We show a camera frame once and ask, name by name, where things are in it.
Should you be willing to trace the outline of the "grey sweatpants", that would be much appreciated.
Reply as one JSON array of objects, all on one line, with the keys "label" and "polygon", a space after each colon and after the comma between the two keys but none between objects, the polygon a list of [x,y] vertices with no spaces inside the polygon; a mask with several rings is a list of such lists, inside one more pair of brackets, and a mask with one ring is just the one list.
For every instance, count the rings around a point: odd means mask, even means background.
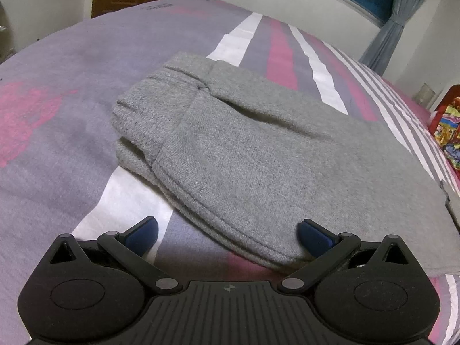
[{"label": "grey sweatpants", "polygon": [[445,195],[390,129],[257,74],[179,53],[123,94],[119,164],[226,248],[291,272],[296,227],[378,242],[397,234],[430,276],[459,271]]}]

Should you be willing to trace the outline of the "striped pink purple bedsheet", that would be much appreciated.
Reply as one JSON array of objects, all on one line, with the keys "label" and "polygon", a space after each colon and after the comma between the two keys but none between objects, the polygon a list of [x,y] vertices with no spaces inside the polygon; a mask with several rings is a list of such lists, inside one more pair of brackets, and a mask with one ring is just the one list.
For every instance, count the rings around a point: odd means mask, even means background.
[{"label": "striped pink purple bedsheet", "polygon": [[150,261],[199,279],[273,279],[119,167],[112,106],[175,53],[221,59],[402,137],[437,181],[459,180],[420,109],[343,51],[221,0],[161,0],[86,20],[1,65],[1,342],[25,344],[16,300],[58,234],[94,239],[146,216],[160,226]]}]

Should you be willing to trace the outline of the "red white headboard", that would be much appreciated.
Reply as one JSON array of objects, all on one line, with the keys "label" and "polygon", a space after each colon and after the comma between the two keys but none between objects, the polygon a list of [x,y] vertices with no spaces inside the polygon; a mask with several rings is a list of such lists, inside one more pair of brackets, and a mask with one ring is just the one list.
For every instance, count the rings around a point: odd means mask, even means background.
[{"label": "red white headboard", "polygon": [[435,111],[440,110],[443,107],[447,107],[456,97],[459,97],[460,85],[454,84],[449,88],[446,88],[441,92],[435,101]]}]

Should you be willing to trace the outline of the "right grey curtain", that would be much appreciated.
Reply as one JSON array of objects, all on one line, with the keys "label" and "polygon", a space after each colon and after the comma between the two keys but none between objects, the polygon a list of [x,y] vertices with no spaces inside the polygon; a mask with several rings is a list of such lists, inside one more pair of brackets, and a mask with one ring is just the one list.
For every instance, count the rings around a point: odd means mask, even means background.
[{"label": "right grey curtain", "polygon": [[362,55],[360,62],[382,76],[402,36],[405,24],[426,0],[393,0],[391,15]]}]

